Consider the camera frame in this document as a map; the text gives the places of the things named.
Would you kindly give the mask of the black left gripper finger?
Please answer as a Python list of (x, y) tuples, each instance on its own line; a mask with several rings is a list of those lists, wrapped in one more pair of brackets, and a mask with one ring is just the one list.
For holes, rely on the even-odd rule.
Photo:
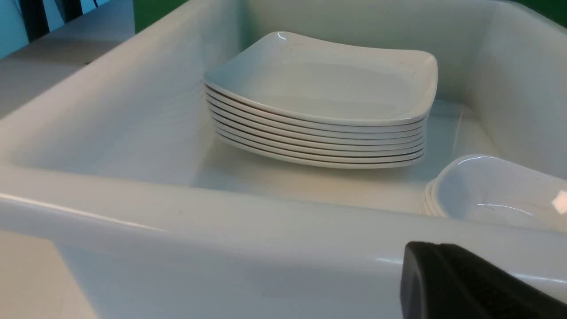
[(564, 319), (566, 304), (455, 244), (405, 245), (405, 319)]

